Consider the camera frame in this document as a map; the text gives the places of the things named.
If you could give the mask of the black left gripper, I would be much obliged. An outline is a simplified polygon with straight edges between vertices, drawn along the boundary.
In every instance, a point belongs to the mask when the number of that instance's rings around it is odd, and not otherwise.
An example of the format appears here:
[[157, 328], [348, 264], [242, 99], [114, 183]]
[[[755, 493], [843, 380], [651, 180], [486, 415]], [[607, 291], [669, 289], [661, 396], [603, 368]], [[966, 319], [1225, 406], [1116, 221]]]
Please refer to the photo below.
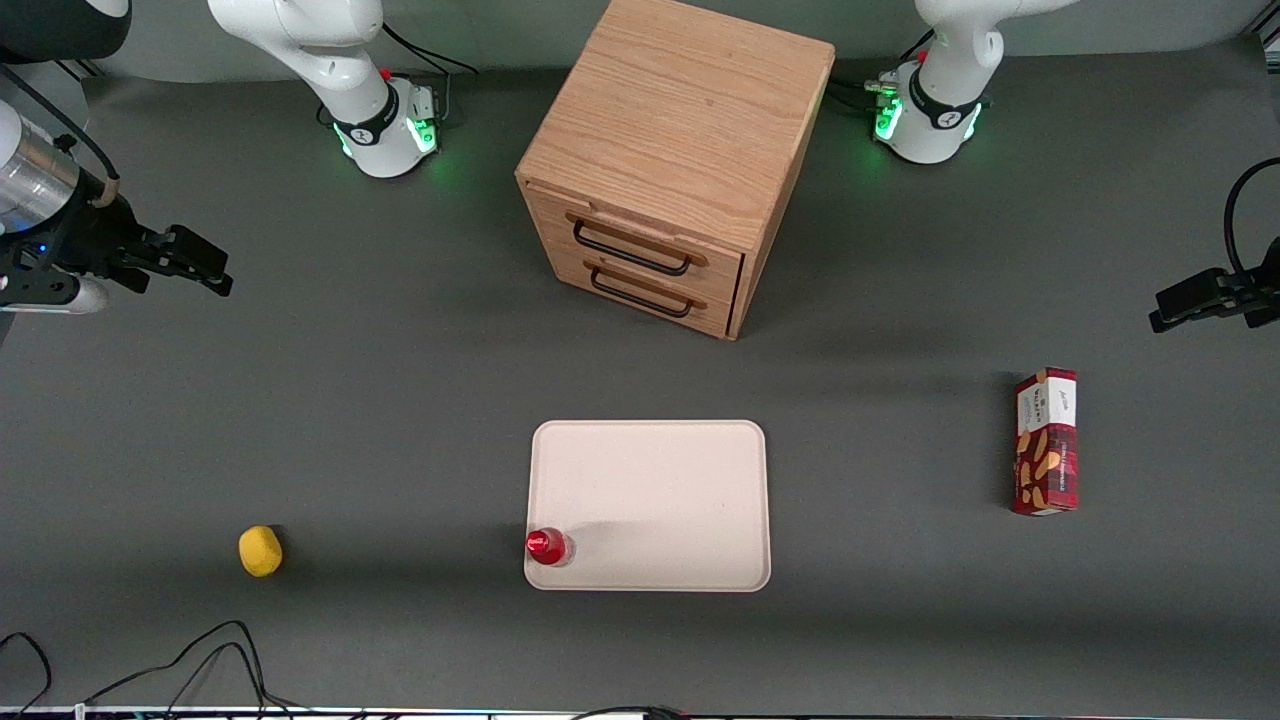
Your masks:
[[1222, 268], [1202, 270], [1157, 292], [1157, 307], [1149, 314], [1152, 332], [1160, 334], [1188, 322], [1235, 316], [1243, 313], [1240, 304], [1248, 304], [1245, 324], [1251, 329], [1277, 322], [1279, 245], [1276, 236], [1258, 266], [1238, 269], [1240, 295], [1235, 275]]

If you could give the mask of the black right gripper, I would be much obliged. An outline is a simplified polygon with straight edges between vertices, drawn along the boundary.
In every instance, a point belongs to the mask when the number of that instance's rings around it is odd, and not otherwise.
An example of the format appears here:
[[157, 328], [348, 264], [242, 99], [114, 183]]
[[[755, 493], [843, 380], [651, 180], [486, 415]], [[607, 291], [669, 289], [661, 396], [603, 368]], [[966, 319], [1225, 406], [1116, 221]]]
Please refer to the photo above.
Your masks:
[[[145, 293], [151, 275], [146, 258], [131, 255], [145, 246], [148, 233], [125, 202], [95, 208], [72, 200], [52, 218], [3, 233], [3, 292], [5, 304], [105, 304], [115, 282]], [[184, 225], [151, 233], [152, 273], [197, 282], [228, 297], [234, 279], [227, 273], [228, 255]]]

